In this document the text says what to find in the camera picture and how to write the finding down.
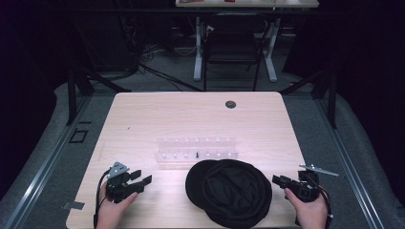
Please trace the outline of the clear acrylic rack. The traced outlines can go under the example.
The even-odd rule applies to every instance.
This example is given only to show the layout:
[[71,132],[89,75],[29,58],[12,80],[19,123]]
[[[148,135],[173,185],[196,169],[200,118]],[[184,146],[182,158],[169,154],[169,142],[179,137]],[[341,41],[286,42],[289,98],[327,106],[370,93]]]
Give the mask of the clear acrylic rack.
[[190,163],[207,159],[237,159],[234,137],[165,137],[154,153],[159,163]]

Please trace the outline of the black metal frame stand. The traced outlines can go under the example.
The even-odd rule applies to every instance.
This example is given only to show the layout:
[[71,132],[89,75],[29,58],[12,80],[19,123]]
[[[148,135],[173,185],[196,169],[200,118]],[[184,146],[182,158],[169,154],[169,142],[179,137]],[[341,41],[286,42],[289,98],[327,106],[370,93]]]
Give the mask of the black metal frame stand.
[[112,89],[116,93],[129,93],[128,89],[120,87],[95,71],[91,71],[90,69],[84,67],[78,67],[77,65],[72,65],[67,81],[69,105],[69,117],[67,121],[68,125],[71,125],[77,117],[76,90],[80,90],[85,96],[92,96],[94,94],[95,90],[90,82],[91,79]]
[[336,129],[335,111],[337,97],[337,76],[332,69],[322,70],[310,77],[306,77],[293,83],[291,86],[280,91],[280,94],[286,95],[295,92],[305,85],[313,83],[314,86],[310,92],[313,99],[322,99],[325,94],[328,95],[327,120],[333,129]]

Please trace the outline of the black chair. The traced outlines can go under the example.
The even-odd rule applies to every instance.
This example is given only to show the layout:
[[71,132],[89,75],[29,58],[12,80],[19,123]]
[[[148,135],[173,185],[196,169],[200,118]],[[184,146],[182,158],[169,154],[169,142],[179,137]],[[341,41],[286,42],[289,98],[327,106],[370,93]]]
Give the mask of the black chair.
[[207,90],[209,65],[247,65],[247,70],[255,65],[255,91],[268,31],[266,17],[260,13],[217,13],[207,17],[202,47],[203,89]]

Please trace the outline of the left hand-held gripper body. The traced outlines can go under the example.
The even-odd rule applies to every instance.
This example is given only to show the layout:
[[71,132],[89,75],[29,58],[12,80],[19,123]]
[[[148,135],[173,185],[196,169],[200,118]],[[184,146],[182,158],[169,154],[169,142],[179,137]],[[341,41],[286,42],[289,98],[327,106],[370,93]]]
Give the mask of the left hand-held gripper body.
[[144,187],[138,187],[138,183],[129,184],[130,168],[126,165],[116,161],[110,168],[107,174],[107,186],[106,193],[107,198],[112,200],[114,203],[120,203],[124,199],[128,198],[133,193],[142,193]]

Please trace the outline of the aluminium floor rail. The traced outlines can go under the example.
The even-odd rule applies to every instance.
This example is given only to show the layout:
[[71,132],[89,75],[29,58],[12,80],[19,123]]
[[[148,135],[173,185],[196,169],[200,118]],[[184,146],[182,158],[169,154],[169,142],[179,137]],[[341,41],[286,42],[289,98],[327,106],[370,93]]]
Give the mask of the aluminium floor rail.
[[74,126],[86,111],[92,98],[79,99],[76,117],[70,125],[68,101],[58,98],[53,116],[31,156],[5,197],[0,200],[0,229],[20,229],[40,197],[55,165],[73,135]]
[[320,100],[314,100],[314,103],[322,116],[322,120],[326,123],[327,129],[331,134],[334,144],[336,145],[337,155],[339,157],[341,167],[350,186],[352,187],[355,198],[357,199],[357,202],[362,210],[366,221],[369,224],[369,227],[371,229],[386,229],[375,209],[369,192],[364,186],[359,174],[357,173],[357,170],[354,167],[354,164],[352,163],[352,159],[338,130],[334,129],[330,124],[327,116],[326,105],[323,101]]

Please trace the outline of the white-legged desk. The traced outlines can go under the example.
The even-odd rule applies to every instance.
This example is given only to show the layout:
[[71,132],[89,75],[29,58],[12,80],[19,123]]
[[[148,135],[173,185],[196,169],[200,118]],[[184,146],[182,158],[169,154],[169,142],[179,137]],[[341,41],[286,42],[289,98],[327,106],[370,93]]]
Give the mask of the white-legged desk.
[[[200,8],[200,9],[258,9],[270,11],[283,10],[309,10],[319,7],[318,0],[176,0],[178,8]],[[267,49],[263,52],[268,79],[275,83],[278,78],[271,59],[274,50],[277,34],[280,28],[281,18],[278,17],[270,23],[269,42]]]

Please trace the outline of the person's right hand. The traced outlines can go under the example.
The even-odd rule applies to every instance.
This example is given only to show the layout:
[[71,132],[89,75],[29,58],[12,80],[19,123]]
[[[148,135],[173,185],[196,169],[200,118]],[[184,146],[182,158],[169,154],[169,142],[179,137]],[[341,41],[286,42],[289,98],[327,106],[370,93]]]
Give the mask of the person's right hand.
[[285,195],[295,208],[297,219],[303,229],[326,228],[328,208],[322,196],[312,202],[303,202],[289,188],[285,189]]

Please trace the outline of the person's left hand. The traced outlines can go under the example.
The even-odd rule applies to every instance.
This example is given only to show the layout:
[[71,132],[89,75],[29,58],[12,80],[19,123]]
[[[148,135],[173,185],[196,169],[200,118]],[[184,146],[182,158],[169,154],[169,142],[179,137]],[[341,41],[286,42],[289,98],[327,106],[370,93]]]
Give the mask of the person's left hand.
[[117,229],[127,208],[131,206],[137,193],[131,194],[120,203],[113,203],[106,199],[106,182],[104,182],[99,191],[100,206],[98,209],[96,229]]

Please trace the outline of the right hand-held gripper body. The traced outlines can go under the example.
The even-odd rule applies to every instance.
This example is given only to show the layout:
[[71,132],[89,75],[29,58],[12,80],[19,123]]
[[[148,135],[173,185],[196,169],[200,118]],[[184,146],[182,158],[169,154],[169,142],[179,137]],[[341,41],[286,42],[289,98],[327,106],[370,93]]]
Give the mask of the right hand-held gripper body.
[[298,179],[291,180],[288,188],[303,202],[313,202],[319,197],[321,193],[319,174],[338,177],[337,173],[316,167],[313,164],[301,164],[300,167],[302,171],[298,172]]

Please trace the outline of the black fabric hat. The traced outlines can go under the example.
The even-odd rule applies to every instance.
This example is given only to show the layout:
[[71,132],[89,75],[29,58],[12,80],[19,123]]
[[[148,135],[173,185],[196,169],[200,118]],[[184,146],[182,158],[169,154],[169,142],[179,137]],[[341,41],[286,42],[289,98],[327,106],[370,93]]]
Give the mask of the black fabric hat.
[[212,221],[230,229],[254,227],[266,217],[272,201],[266,176],[234,159],[196,163],[186,176],[185,193]]

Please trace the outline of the grey tape strip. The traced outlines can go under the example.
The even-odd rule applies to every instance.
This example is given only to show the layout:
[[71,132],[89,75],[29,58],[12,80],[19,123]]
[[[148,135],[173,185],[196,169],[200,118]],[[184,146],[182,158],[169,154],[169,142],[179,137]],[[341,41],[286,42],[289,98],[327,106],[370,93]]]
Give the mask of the grey tape strip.
[[64,210],[72,210],[72,209],[82,210],[83,207],[84,207],[84,203],[77,202],[77,201],[65,201],[62,205],[62,208]]

